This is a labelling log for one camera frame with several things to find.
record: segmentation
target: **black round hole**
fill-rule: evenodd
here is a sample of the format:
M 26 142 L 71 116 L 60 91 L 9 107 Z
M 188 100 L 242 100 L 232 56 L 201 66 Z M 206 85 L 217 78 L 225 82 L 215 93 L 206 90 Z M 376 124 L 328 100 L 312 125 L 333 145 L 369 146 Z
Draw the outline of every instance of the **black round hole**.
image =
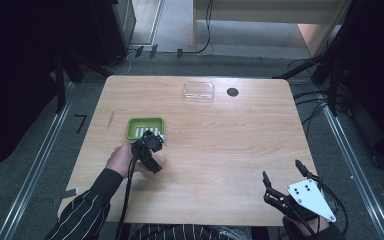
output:
M 227 89 L 227 95 L 229 95 L 231 97 L 236 97 L 236 96 L 238 96 L 238 94 L 239 94 L 239 91 L 236 88 Z

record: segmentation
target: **black and white striped shirt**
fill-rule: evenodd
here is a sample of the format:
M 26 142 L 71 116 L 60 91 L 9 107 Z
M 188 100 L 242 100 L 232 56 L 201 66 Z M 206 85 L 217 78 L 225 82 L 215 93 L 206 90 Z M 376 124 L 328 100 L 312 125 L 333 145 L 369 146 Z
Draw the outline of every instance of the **black and white striped shirt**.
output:
M 61 217 L 45 239 L 98 239 L 99 231 L 108 217 L 110 199 L 117 191 L 123 177 L 104 169 L 92 187 L 77 196 L 61 213 Z M 132 236 L 138 239 L 164 240 L 216 240 L 229 239 L 222 232 L 200 225 L 145 225 Z

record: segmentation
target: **transparent lid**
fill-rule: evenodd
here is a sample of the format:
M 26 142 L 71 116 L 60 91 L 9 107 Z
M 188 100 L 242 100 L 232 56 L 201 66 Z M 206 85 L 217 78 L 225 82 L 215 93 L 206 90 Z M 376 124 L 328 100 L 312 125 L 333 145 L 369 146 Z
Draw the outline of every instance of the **transparent lid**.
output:
M 213 102 L 214 84 L 210 82 L 185 82 L 183 100 L 186 102 Z

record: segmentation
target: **green tray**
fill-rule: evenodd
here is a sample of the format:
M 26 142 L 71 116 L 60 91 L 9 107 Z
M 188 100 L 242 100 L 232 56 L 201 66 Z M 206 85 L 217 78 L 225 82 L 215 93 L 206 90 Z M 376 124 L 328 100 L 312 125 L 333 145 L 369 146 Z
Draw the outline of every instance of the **green tray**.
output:
M 164 135 L 164 121 L 161 118 L 133 118 L 127 125 L 126 138 L 138 140 L 146 130 L 151 130 L 155 135 Z

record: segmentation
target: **person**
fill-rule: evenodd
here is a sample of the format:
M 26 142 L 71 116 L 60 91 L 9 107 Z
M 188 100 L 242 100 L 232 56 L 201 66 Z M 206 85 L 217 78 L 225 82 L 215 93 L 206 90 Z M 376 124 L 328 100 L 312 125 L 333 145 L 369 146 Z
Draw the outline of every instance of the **person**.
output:
M 77 196 L 68 204 L 55 226 L 46 235 L 45 239 L 98 239 L 99 231 L 105 222 L 110 210 L 110 199 L 117 191 L 121 182 L 128 176 L 129 164 L 132 159 L 130 144 L 117 147 L 107 160 L 92 187 Z M 135 172 L 146 172 L 147 169 L 139 162 L 136 163 Z M 283 224 L 289 236 L 296 239 L 312 239 L 309 231 L 302 223 L 287 217 Z M 314 232 L 319 231 L 317 239 L 344 239 L 334 224 L 320 218 L 308 222 Z M 227 228 L 213 228 L 194 224 L 160 225 L 146 224 L 131 234 L 130 239 L 238 239 L 238 234 L 228 231 Z

